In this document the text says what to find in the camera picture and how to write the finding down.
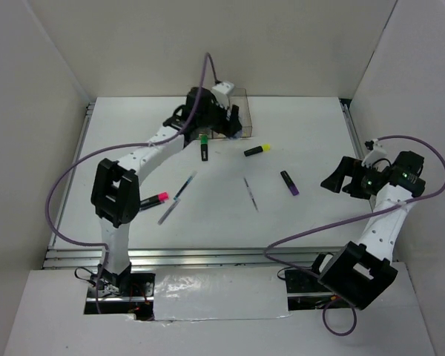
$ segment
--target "purple highlighter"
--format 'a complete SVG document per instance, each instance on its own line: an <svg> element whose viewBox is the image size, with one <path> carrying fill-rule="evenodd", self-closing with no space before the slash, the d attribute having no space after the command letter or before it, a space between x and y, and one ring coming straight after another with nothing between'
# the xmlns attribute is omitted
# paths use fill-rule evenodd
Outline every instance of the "purple highlighter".
<svg viewBox="0 0 445 356"><path fill-rule="evenodd" d="M287 187L289 187L291 195L293 195L293 196L298 195L299 194L298 189L295 186L294 181L291 180L291 178L290 178L289 174L287 173L287 171L281 171L280 175L282 176L283 181L285 182L285 184L287 184Z"/></svg>

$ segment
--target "blue pen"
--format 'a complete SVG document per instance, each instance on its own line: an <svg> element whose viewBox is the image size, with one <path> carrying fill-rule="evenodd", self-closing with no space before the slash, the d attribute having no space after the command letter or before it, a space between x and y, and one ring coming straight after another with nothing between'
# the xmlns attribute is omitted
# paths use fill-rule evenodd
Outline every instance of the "blue pen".
<svg viewBox="0 0 445 356"><path fill-rule="evenodd" d="M196 173L197 173L196 171L191 173L190 177L186 180L185 184L183 184L183 186L178 190L178 193L177 193L177 195L175 195L173 200L177 200L178 199L178 197L185 190L185 188L188 186L188 184L190 184L191 180L193 180L194 176L196 176Z"/></svg>

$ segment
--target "green highlighter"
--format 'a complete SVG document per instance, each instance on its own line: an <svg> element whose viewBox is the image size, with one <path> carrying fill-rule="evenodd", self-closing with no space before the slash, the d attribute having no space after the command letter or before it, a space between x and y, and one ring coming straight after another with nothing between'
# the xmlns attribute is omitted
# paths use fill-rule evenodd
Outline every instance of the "green highlighter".
<svg viewBox="0 0 445 356"><path fill-rule="evenodd" d="M206 162L208 160L208 136L201 135L201 160Z"/></svg>

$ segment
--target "white table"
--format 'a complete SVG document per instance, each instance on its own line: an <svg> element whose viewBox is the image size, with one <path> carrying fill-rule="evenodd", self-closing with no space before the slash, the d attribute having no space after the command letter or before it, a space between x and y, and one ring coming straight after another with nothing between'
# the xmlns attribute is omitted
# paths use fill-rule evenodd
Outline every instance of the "white table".
<svg viewBox="0 0 445 356"><path fill-rule="evenodd" d="M139 322L128 314L83 315L87 283L74 278L72 271L32 271L5 356L433 356L405 265L395 263L395 268L396 281L358 312L358 326L348 337L329 334L319 310L295 311L281 319L195 323ZM263 303L263 294L255 295L253 302ZM351 311L330 310L328 320L333 328L346 330Z"/></svg>
<svg viewBox="0 0 445 356"><path fill-rule="evenodd" d="M144 142L183 102L182 97L98 98L80 155L109 145ZM190 173L198 172L163 225L156 222L167 203L137 216L131 225L130 248L262 248L369 211L365 200L320 187L343 155L355 155L337 98L254 97L248 102L253 138L210 141L208 162L201 162L200 144L193 142L142 183L141 198L163 191L173 197ZM244 157L244 150L263 143L272 149ZM130 151L108 152L77 168L59 223L63 233L81 241L100 241L98 218L90 203L96 166L105 157L118 159ZM282 170L290 173L299 196L290 194ZM254 193L258 213L243 177ZM325 231L286 247L342 246L359 237L364 224ZM57 240L52 248L76 247Z"/></svg>

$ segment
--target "white plastic sheet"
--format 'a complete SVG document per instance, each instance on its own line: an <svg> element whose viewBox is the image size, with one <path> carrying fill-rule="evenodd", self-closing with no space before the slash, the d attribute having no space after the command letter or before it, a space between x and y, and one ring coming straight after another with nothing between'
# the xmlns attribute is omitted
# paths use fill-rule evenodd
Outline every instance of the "white plastic sheet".
<svg viewBox="0 0 445 356"><path fill-rule="evenodd" d="M274 319L289 316L280 267L156 271L156 320Z"/></svg>

